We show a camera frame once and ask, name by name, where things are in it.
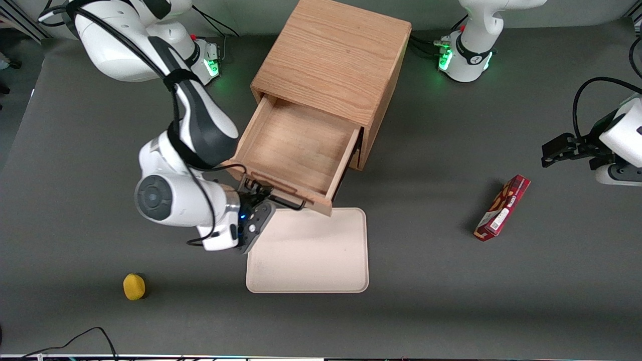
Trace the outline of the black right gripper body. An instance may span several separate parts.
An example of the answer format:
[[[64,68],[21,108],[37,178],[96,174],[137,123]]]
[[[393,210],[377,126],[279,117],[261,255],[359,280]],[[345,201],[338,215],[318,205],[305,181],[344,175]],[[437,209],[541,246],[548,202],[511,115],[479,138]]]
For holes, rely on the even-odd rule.
[[[249,192],[249,183],[257,182],[248,176],[243,176],[239,183],[239,223],[247,222],[251,219],[254,209],[260,204],[259,197],[253,197]]]

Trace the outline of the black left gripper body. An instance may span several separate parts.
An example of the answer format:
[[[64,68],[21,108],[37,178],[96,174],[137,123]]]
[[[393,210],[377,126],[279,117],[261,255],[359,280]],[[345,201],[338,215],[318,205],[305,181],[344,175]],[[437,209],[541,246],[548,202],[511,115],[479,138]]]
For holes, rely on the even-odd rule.
[[[601,166],[617,163],[617,156],[601,140],[600,136],[614,123],[615,113],[608,113],[599,119],[586,134],[582,135],[579,129],[579,121],[576,113],[572,116],[574,134],[568,137],[569,146],[575,155],[572,160],[578,158],[591,158],[589,167],[596,170]]]

